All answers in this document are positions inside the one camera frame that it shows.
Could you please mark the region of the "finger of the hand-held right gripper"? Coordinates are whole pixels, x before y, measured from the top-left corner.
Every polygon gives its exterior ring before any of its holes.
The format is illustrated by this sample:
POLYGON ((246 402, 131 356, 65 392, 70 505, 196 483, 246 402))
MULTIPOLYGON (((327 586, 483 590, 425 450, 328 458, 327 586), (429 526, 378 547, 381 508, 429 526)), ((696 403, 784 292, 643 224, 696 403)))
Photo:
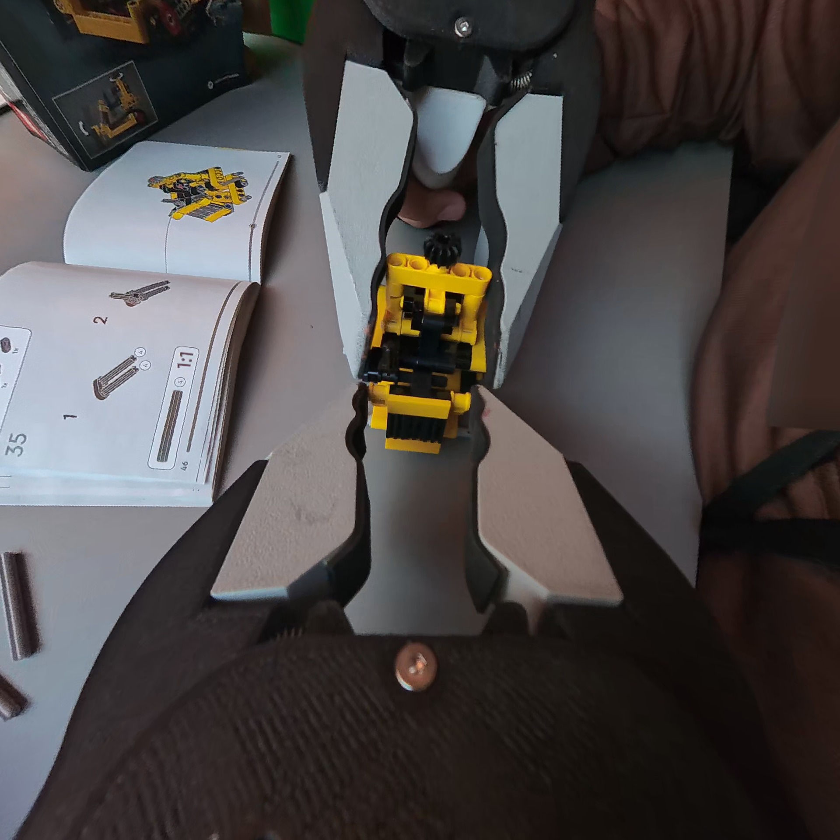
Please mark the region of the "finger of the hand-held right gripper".
POLYGON ((361 374, 389 213, 406 184, 415 112, 383 69, 344 64, 322 221, 343 352, 361 374))
POLYGON ((492 274, 486 303, 487 378, 505 381, 557 244, 562 96, 528 93, 495 113, 478 154, 479 219, 492 274))

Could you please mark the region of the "person's brown shirt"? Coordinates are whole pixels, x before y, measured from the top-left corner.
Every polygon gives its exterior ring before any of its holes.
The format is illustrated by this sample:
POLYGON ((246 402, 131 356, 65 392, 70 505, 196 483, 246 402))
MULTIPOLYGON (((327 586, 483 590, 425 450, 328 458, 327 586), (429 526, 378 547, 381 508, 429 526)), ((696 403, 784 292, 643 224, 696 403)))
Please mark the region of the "person's brown shirt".
MULTIPOLYGON (((781 176, 728 252, 700 343, 691 436, 707 509, 838 535, 838 449, 749 497, 746 475, 838 418, 838 2, 596 2, 599 164, 714 138, 781 176)), ((698 587, 759 702, 813 838, 838 838, 838 544, 821 560, 700 549, 698 587)))

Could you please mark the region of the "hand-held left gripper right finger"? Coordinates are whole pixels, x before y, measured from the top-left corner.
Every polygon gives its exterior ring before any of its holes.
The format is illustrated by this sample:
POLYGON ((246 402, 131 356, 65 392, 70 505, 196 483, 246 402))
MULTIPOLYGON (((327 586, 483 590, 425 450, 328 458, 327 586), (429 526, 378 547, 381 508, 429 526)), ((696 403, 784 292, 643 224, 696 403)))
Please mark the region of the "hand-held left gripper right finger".
POLYGON ((483 386, 471 393, 466 581, 480 613, 617 606, 623 593, 562 454, 483 386))

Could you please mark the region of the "green plastic container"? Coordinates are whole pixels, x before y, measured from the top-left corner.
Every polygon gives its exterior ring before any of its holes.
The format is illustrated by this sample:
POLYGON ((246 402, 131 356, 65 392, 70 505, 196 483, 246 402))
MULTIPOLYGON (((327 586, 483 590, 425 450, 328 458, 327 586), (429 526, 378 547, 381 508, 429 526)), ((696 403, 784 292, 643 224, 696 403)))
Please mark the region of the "green plastic container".
POLYGON ((312 0, 269 0, 271 34, 302 45, 306 38, 312 4, 312 0))

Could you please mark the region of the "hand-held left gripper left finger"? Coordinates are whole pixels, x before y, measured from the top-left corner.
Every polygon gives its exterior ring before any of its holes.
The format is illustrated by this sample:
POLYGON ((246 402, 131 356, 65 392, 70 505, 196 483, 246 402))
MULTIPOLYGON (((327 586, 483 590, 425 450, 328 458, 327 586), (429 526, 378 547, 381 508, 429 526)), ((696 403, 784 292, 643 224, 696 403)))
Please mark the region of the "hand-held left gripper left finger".
POLYGON ((352 385, 275 449, 211 594, 219 601, 347 605, 371 571, 362 459, 368 397, 352 385))

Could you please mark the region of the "yellow black lego model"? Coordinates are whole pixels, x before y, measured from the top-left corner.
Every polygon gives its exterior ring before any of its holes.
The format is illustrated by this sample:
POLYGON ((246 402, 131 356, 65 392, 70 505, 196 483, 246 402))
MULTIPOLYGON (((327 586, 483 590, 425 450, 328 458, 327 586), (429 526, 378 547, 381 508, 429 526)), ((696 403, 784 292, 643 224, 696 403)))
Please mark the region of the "yellow black lego model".
POLYGON ((361 375, 386 448, 437 454, 457 436, 469 391, 487 372, 491 278, 488 268, 461 261, 453 233, 427 236, 421 255, 388 255, 361 375))

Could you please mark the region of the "dark lego set box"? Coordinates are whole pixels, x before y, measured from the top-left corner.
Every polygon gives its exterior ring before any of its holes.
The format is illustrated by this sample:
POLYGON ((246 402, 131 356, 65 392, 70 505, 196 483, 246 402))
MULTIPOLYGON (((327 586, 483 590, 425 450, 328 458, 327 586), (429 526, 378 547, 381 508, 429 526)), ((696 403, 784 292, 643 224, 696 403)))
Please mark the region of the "dark lego set box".
POLYGON ((91 172, 247 82, 239 1, 2 1, 2 95, 91 172))

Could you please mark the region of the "person's right hand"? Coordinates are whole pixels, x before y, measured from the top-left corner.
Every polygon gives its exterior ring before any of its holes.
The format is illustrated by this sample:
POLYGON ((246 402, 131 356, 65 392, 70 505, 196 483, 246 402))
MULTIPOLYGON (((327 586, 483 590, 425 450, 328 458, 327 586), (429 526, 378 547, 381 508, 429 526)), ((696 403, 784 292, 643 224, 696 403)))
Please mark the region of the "person's right hand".
POLYGON ((459 192, 431 190, 410 179, 398 217, 415 228, 431 228, 437 224, 458 222, 466 209, 467 201, 459 192))

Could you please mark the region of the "lego instruction booklet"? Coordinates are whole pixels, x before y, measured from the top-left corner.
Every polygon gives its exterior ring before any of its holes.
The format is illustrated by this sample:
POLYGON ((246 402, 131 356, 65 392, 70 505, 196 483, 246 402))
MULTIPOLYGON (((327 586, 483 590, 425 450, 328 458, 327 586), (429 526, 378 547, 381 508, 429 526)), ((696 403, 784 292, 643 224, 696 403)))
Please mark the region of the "lego instruction booklet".
POLYGON ((288 152, 145 141, 2 275, 4 506, 208 507, 288 152))

